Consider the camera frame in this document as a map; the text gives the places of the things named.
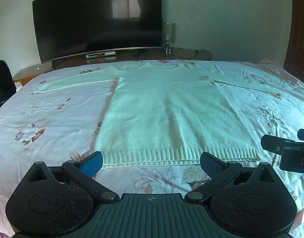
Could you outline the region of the white knit sweater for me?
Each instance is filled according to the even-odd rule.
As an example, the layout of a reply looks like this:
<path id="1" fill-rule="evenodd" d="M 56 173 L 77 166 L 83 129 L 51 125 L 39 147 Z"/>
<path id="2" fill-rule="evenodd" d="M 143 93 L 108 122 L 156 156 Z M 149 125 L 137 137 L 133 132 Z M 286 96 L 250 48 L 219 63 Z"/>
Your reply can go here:
<path id="1" fill-rule="evenodd" d="M 43 84 L 37 93 L 117 82 L 94 148 L 105 168 L 198 164 L 209 152 L 222 160 L 256 161 L 260 149 L 217 87 L 276 93 L 276 88 L 192 64 L 145 63 L 102 70 Z"/>

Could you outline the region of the black chair with clothes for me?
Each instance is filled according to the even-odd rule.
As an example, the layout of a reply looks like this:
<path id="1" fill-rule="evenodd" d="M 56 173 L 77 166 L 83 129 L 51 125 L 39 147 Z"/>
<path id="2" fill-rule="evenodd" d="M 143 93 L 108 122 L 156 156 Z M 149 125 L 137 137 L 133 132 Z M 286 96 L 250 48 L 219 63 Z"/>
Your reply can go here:
<path id="1" fill-rule="evenodd" d="M 7 63 L 0 60 L 0 107 L 16 93 L 16 86 Z"/>

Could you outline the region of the floral white bed sheet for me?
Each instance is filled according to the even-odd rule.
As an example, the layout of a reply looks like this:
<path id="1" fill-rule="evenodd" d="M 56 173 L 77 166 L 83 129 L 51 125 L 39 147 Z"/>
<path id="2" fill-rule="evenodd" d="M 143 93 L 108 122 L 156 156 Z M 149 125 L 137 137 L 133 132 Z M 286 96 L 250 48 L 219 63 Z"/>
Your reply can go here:
<path id="1" fill-rule="evenodd" d="M 263 135 L 296 139 L 304 128 L 304 83 L 277 64 L 246 62 L 153 60 L 102 63 L 51 71 L 37 76 L 0 107 L 0 233 L 13 235 L 5 207 L 16 186 L 36 161 L 61 165 L 81 161 L 95 152 L 104 115 L 117 82 L 92 83 L 37 93 L 43 84 L 102 70 L 109 66 L 173 66 L 192 64 L 198 69 L 218 70 L 276 88 L 276 93 L 237 88 L 218 83 L 217 87 L 236 110 L 260 149 L 256 161 L 238 161 L 246 166 L 270 163 L 285 183 L 297 208 L 304 208 L 304 174 L 279 169 L 280 157 L 260 146 Z M 198 164 L 149 165 L 105 168 L 95 180 L 122 193 L 187 193 L 208 181 Z"/>

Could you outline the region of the dark wooden door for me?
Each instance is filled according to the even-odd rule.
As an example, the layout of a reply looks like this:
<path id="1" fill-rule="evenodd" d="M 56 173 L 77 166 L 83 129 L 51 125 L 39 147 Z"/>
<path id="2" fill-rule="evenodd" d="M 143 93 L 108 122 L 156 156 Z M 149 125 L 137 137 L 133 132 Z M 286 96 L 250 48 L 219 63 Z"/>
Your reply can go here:
<path id="1" fill-rule="evenodd" d="M 304 83 L 304 0 L 292 0 L 290 39 L 284 69 Z"/>

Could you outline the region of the silver set-top box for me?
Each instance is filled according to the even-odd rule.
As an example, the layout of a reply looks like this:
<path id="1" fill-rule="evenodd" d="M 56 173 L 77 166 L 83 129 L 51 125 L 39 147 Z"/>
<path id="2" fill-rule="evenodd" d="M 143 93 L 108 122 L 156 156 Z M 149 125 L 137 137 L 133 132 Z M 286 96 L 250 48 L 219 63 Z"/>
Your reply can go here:
<path id="1" fill-rule="evenodd" d="M 114 56 L 115 54 L 116 54 L 115 51 L 107 51 L 107 52 L 97 52 L 97 53 L 86 54 L 85 57 L 86 57 L 86 59 L 93 59 L 93 58 Z"/>

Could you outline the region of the glass table lamp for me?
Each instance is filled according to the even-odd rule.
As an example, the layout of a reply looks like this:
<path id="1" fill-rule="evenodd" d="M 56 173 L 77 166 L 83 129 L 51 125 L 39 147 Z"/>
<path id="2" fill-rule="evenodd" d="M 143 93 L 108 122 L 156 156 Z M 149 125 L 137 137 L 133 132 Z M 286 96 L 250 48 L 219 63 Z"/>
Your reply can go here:
<path id="1" fill-rule="evenodd" d="M 168 56 L 171 53 L 170 45 L 175 42 L 176 24 L 175 23 L 163 23 L 162 34 L 163 34 L 163 37 L 162 37 L 163 47 L 164 47 L 166 56 Z"/>

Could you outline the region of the large black television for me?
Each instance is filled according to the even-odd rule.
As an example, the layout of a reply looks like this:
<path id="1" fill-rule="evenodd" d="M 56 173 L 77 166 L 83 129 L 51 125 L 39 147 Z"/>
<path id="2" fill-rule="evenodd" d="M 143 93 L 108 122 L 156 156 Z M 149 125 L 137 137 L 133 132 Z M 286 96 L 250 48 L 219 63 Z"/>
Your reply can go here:
<path id="1" fill-rule="evenodd" d="M 162 46 L 162 0 L 34 0 L 42 62 Z"/>

